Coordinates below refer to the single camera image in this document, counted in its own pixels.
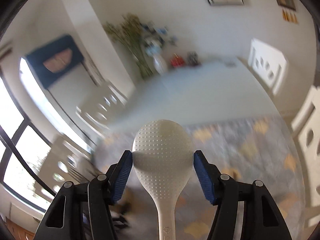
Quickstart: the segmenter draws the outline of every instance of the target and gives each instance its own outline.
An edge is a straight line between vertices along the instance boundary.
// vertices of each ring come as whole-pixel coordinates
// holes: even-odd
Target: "chair backrest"
[[[291,127],[293,134],[297,135],[306,167],[304,181],[310,205],[305,212],[307,227],[303,239],[307,239],[320,220],[320,87],[310,88]]]
[[[124,109],[127,98],[109,81],[97,87],[80,106],[76,114],[100,136],[108,124]]]
[[[273,95],[279,93],[288,72],[288,61],[281,51],[262,41],[252,39],[248,65]]]
[[[53,190],[61,187],[66,181],[78,184],[80,181],[73,176],[72,172],[69,172],[72,168],[70,163],[72,161],[77,162],[81,158],[88,161],[89,156],[88,152],[74,143],[69,137],[58,135],[51,145],[51,150],[44,160],[38,176]],[[35,182],[35,193],[48,201],[52,199],[44,193],[43,188],[37,182]]]

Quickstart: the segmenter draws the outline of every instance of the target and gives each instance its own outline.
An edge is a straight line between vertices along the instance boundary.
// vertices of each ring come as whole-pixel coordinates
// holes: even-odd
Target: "white wall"
[[[316,67],[316,38],[308,11],[294,0],[299,25],[285,22],[276,0],[244,0],[244,6],[210,6],[207,0],[100,0],[104,15],[100,20],[122,21],[128,12],[141,22],[152,20],[168,26],[169,34],[179,39],[178,47],[164,50],[169,60],[174,52],[186,56],[196,51],[201,60],[214,56],[249,56],[250,41],[258,38],[281,50],[289,59],[289,78],[275,104],[279,111],[298,109],[312,84]],[[97,2],[92,6],[103,14]]]
[[[62,0],[76,32],[101,75],[129,96],[134,84],[88,0]]]
[[[39,226],[39,223],[32,216],[14,204],[11,206],[9,219],[32,233],[35,233]]]
[[[0,47],[10,41],[12,37],[19,36],[25,32],[25,27],[34,21],[37,16],[38,8],[45,0],[28,0],[23,9],[18,12],[16,17],[10,23],[5,35],[0,41]]]
[[[101,0],[89,0],[92,8],[94,9],[95,14],[97,15],[99,21],[102,24],[105,24],[108,20],[108,16],[106,14],[106,8],[105,4]],[[132,82],[134,85],[139,84],[142,81],[142,77],[139,71],[139,68],[135,64],[135,61],[133,60],[132,54],[128,51],[127,48],[125,48],[122,44],[119,42],[112,43],[116,53],[119,56],[119,59],[121,60],[123,66],[127,70],[129,76],[132,79]],[[152,61],[150,61],[149,64],[151,71],[156,72],[156,70],[152,66]]]
[[[27,215],[30,215],[32,217],[35,217],[39,220],[42,219],[44,213],[39,212],[38,210],[34,209],[33,207],[21,202],[18,198],[16,198],[14,195],[12,195],[9,191],[7,191],[2,184],[0,184],[0,212],[3,216],[10,219],[11,216],[11,207],[12,205],[15,205],[18,207],[21,211],[25,212]],[[33,223],[30,221],[25,220],[18,220],[16,217],[12,220],[19,226],[28,230],[32,229]]]

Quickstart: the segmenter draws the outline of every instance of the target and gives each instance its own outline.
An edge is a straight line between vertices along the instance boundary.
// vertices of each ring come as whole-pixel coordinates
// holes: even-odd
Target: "white table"
[[[138,131],[157,119],[180,125],[279,115],[271,99],[237,58],[172,70],[142,83],[109,132]]]

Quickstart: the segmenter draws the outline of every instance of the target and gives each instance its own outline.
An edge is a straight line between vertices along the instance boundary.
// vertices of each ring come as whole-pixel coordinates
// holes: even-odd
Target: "white vase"
[[[153,65],[160,75],[168,72],[168,65],[160,54],[153,55]]]

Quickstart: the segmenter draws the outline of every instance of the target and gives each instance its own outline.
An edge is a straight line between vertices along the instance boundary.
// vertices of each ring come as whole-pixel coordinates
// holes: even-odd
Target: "window frame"
[[[18,103],[17,99],[15,98],[15,96],[13,95],[12,91],[9,88],[8,83],[5,80],[5,77],[3,75],[3,72],[0,68],[0,78],[2,79],[2,82],[4,84],[4,87],[6,88],[11,100],[13,101],[13,103],[15,104],[16,108],[18,109],[18,111],[20,112],[20,114],[23,116],[23,121],[22,123],[19,125],[18,129],[15,131],[14,135],[11,138],[11,141],[13,142],[14,146],[17,145],[21,135],[23,134],[23,132],[25,131],[25,129],[30,126],[35,132],[36,134],[48,145],[51,147],[51,142],[34,126],[34,124],[31,122],[30,118],[28,117],[28,115],[23,111],[22,107],[20,106],[20,104]],[[2,142],[5,146],[5,151],[4,154],[2,156],[2,159],[0,161],[0,183],[11,193],[13,194],[16,198],[18,198],[19,200],[21,200],[22,202],[24,202],[25,204],[28,204],[29,206],[41,211],[41,212],[46,212],[46,210],[42,207],[39,207],[38,205],[34,204],[33,202],[27,200],[26,198],[24,198],[22,195],[20,195],[19,193],[17,193],[15,190],[13,190],[9,185],[7,185],[4,182],[4,174],[6,172],[8,163],[10,161],[10,158],[13,154],[12,150],[6,145],[5,142]]]

